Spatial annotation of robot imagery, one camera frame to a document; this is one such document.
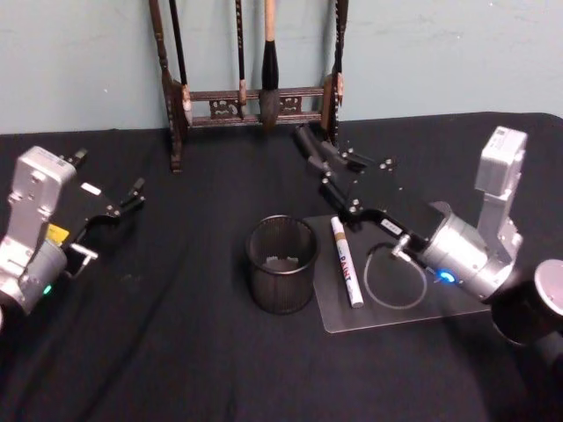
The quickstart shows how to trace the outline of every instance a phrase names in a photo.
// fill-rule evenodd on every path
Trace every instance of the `mesh pen holder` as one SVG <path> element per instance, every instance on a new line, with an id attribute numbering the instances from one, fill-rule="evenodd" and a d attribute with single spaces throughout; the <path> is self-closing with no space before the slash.
<path id="1" fill-rule="evenodd" d="M 309 302 L 318 256 L 309 224 L 286 215 L 268 217 L 248 237 L 246 255 L 252 298 L 263 310 L 290 314 Z"/>

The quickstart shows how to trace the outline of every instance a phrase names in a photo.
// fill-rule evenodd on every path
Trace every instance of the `yellow label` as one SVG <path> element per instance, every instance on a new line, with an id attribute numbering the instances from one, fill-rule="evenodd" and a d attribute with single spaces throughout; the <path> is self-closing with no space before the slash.
<path id="1" fill-rule="evenodd" d="M 66 239 L 68 235 L 69 232 L 67 230 L 55 226 L 54 224 L 49 224 L 47 228 L 47 239 L 58 246 L 62 245 L 62 242 L 64 242 L 64 239 Z"/>

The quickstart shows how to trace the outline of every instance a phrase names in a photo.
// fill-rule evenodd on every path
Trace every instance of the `black tablecloth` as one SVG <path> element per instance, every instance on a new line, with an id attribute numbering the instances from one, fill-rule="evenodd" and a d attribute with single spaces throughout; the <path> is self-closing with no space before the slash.
<path id="1" fill-rule="evenodd" d="M 521 260 L 561 258 L 563 120 L 346 122 L 340 139 L 396 157 L 400 183 L 476 223 L 474 177 L 497 125 L 530 134 L 513 208 Z M 561 390 L 544 363 L 507 345 L 488 314 L 329 335 L 315 300 L 291 316 L 253 304 L 243 253 L 251 226 L 331 211 L 290 131 L 194 130 L 178 176 L 164 130 L 0 137 L 2 197 L 14 160 L 34 144 L 57 154 L 86 147 L 79 176 L 110 197 L 147 180 L 134 223 L 101 230 L 100 259 L 0 339 L 0 420 L 561 420 Z M 1 201 L 2 232 L 8 212 Z"/>

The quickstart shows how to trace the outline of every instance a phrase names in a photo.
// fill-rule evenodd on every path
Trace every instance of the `white marker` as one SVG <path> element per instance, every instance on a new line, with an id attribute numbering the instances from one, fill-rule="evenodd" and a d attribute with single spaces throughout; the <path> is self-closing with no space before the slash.
<path id="1" fill-rule="evenodd" d="M 340 266 L 342 267 L 342 274 L 346 281 L 348 291 L 348 299 L 352 308 L 361 308 L 363 306 L 362 291 L 358 284 L 358 277 L 355 275 L 354 263 L 352 262 L 352 255 L 348 247 L 348 241 L 344 234 L 344 226 L 338 217 L 331 219 L 333 226 L 334 240 L 336 241 L 336 249 L 338 249 L 338 256 L 340 257 Z"/>

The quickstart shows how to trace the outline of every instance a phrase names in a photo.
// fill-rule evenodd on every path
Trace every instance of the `blue led light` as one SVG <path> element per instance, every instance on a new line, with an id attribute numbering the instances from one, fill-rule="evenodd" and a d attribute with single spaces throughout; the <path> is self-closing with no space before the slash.
<path id="1" fill-rule="evenodd" d="M 445 281 L 446 283 L 455 283 L 456 282 L 456 277 L 454 277 L 454 274 L 450 273 L 447 270 L 440 270 L 438 271 L 438 278 L 442 281 Z"/>

